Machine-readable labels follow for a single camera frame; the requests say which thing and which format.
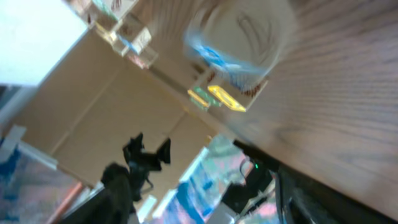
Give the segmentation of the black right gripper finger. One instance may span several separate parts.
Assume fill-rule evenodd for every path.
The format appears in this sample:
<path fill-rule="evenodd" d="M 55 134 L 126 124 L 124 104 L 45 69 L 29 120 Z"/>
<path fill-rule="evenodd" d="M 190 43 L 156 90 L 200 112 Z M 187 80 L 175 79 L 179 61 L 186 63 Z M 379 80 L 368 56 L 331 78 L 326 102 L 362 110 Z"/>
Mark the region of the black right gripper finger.
<path fill-rule="evenodd" d="M 286 166 L 275 173 L 281 223 L 397 224 L 397 221 Z"/>

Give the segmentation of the green T letter block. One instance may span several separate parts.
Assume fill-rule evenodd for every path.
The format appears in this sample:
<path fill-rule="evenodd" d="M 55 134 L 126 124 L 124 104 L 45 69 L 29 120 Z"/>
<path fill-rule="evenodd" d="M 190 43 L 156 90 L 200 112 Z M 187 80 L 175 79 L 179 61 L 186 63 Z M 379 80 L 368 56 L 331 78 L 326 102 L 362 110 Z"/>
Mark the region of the green T letter block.
<path fill-rule="evenodd" d="M 223 78 L 249 90 L 286 55 L 297 26 L 288 0 L 202 1 L 183 39 Z"/>

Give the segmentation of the green B letter block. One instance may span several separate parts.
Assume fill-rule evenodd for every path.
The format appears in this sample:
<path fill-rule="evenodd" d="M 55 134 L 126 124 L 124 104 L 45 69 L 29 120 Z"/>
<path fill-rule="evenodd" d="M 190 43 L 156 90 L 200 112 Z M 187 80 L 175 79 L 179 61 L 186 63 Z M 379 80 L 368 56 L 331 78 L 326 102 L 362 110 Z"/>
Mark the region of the green B letter block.
<path fill-rule="evenodd" d="M 217 100 L 204 85 L 194 85 L 187 91 L 190 101 L 199 109 L 208 111 L 210 108 L 220 108 L 222 102 Z"/>

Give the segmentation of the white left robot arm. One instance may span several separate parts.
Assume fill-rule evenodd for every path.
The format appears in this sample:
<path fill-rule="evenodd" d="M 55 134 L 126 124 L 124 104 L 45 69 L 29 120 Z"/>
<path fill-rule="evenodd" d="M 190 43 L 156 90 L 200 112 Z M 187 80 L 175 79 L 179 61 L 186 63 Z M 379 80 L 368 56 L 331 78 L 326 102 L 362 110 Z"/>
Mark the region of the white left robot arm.
<path fill-rule="evenodd" d="M 150 173 L 160 172 L 162 164 L 171 164 L 171 139 L 155 152 L 145 152 L 144 135 L 139 133 L 123 146 L 126 167 L 111 163 L 101 176 L 103 188 L 60 219 L 63 224 L 139 223 L 135 202 L 153 190 Z"/>

